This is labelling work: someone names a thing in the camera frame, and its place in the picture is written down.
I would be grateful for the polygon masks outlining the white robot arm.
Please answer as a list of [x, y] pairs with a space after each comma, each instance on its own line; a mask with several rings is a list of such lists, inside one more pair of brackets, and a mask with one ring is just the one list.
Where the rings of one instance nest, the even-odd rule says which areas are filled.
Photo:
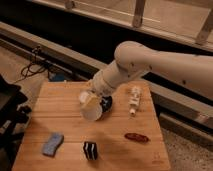
[[123, 83], [152, 72], [213, 100], [213, 56], [158, 51], [134, 41], [120, 43], [114, 60], [89, 81], [96, 96], [110, 96]]

